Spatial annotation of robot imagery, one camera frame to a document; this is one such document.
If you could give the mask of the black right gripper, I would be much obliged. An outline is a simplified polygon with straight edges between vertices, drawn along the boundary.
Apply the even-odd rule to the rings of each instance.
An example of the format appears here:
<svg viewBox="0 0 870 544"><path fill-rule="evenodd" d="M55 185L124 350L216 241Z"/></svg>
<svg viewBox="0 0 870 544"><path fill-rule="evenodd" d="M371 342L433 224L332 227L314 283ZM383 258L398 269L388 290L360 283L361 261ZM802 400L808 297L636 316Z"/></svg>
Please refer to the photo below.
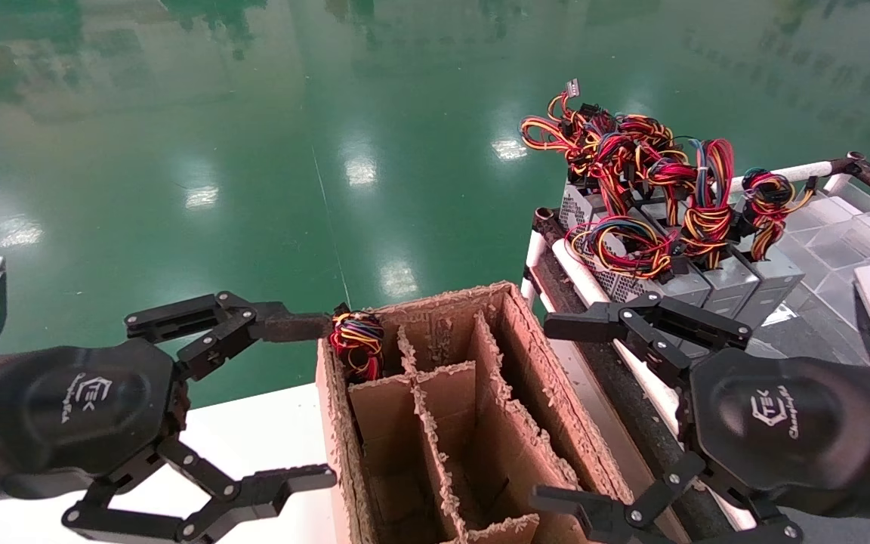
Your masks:
<svg viewBox="0 0 870 544"><path fill-rule="evenodd" d="M688 385L688 448L695 453L681 455L632 504L532 488L532 508L573 516L587 541L670 543L650 527L694 479L745 507L755 522L707 543L801 543L801 528L776 504L821 516L870 516L869 368L746 354L750 327L655 293L595 301L583 313L549 313L543 334L574 343L619 340L667 386ZM719 352L692 367L673 338Z"/></svg>

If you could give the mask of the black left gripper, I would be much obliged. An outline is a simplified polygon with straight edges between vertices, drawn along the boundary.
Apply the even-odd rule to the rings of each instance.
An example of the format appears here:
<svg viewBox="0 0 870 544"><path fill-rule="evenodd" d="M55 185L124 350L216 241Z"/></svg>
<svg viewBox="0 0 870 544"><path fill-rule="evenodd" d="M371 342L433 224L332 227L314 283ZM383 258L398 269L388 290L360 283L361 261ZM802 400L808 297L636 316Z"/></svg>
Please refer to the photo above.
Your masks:
<svg viewBox="0 0 870 544"><path fill-rule="evenodd" d="M129 314L131 340L114 347L0 355L0 496L87 488L63 526L114 543L217 543L238 524L279 517L295 493L336 485L334 469L304 465L232 479L172 437L189 409L184 380L206 378L257 342L331 333L328 314L220 292ZM175 364L153 345L187 336L194 340ZM207 493L203 507L186 518L111 508L114 496L163 465Z"/></svg>

